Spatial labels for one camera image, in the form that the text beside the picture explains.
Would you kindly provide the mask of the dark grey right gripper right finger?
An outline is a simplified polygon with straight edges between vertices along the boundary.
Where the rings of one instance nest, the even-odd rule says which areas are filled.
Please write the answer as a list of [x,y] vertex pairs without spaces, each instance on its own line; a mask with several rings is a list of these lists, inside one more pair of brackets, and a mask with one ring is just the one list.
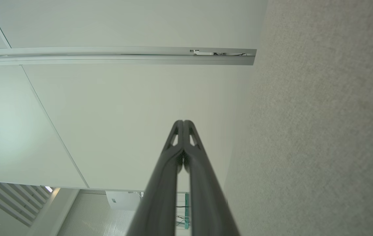
[[185,169],[190,175],[192,236],[240,236],[195,124],[184,121]]

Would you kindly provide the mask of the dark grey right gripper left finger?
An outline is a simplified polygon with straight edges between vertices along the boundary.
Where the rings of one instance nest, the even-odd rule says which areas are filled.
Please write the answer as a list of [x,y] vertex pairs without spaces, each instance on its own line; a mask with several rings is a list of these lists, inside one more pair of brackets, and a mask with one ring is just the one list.
[[173,124],[126,236],[175,236],[177,175],[182,169],[183,121]]

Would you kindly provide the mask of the white box device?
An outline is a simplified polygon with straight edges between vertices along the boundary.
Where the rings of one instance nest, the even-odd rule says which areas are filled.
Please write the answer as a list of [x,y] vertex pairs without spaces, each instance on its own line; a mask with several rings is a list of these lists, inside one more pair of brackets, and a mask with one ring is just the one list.
[[105,193],[113,210],[136,211],[142,199],[138,192],[105,191]]

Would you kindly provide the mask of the white slatted panel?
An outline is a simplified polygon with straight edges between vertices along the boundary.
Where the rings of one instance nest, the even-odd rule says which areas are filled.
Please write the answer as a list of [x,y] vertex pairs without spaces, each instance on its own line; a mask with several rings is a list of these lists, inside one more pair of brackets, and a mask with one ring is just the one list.
[[0,183],[0,209],[31,226],[54,190],[48,186]]

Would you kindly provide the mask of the teal stand post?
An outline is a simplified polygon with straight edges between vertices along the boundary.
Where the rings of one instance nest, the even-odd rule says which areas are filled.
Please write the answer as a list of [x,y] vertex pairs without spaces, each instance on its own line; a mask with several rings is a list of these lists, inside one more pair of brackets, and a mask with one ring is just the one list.
[[185,193],[185,207],[184,207],[184,209],[185,209],[185,216],[184,216],[185,223],[184,223],[184,228],[185,229],[189,229],[189,223],[190,223],[189,203],[190,203],[189,193]]

